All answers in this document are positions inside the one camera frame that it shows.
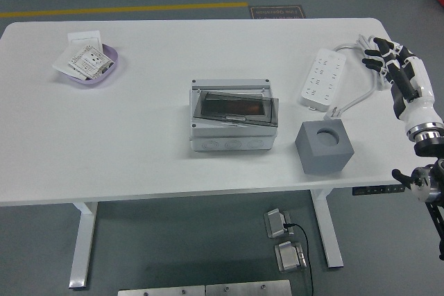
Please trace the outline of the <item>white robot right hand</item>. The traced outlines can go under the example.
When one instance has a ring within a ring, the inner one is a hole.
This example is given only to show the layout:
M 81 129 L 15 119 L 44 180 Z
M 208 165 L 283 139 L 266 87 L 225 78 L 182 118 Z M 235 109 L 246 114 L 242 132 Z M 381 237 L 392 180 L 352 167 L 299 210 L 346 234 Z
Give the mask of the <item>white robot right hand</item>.
M 443 120 L 434 110 L 434 93 L 423 61 L 397 42 L 364 39 L 365 66 L 391 84 L 393 111 L 411 141 L 421 132 L 443 136 Z

